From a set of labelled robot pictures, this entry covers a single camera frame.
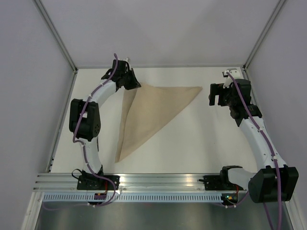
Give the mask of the beige cloth napkin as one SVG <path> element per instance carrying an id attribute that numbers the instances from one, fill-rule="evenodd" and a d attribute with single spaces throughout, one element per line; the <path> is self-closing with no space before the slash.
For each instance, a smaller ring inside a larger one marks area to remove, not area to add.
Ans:
<path id="1" fill-rule="evenodd" d="M 115 162 L 131 155 L 165 127 L 202 91 L 202 87 L 155 87 L 125 90 Z"/>

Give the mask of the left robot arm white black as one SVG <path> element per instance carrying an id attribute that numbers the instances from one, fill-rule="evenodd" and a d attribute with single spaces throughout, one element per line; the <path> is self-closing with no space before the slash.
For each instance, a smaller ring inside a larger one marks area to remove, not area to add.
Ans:
<path id="1" fill-rule="evenodd" d="M 134 90 L 141 87 L 129 58 L 114 59 L 112 67 L 98 85 L 84 98 L 70 104 L 69 130 L 73 143 L 80 144 L 83 169 L 78 178 L 78 190 L 117 190 L 119 178 L 106 177 L 99 159 L 98 135 L 101 130 L 100 107 L 120 88 Z"/>

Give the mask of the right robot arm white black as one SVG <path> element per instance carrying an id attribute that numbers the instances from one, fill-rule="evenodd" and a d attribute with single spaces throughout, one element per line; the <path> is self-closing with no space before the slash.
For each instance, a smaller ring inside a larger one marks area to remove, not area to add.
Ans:
<path id="1" fill-rule="evenodd" d="M 251 84 L 244 79 L 230 81 L 229 85 L 210 85 L 209 105 L 228 106 L 230 116 L 245 135 L 256 160 L 257 172 L 241 166 L 224 166 L 219 184 L 224 189 L 234 185 L 248 190 L 254 203 L 289 201 L 292 198 L 299 173 L 287 166 L 273 146 L 265 129 L 260 109 L 251 102 Z"/>

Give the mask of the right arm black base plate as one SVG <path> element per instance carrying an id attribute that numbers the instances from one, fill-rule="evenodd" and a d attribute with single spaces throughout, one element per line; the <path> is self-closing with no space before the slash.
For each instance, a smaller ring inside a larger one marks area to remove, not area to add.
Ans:
<path id="1" fill-rule="evenodd" d="M 206 191 L 225 191 L 226 187 L 222 183 L 219 175 L 204 175 L 198 182 L 203 183 Z"/>

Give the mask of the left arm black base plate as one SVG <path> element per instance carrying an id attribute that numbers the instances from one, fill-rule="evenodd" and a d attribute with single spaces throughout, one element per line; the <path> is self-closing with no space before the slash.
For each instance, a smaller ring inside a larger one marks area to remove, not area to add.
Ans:
<path id="1" fill-rule="evenodd" d="M 86 190 L 86 191 L 98 191 L 98 190 L 108 190 L 114 191 L 118 190 L 119 179 L 118 175 L 106 175 L 106 179 L 100 179 L 94 177 L 93 175 L 79 176 L 77 183 L 77 190 Z"/>

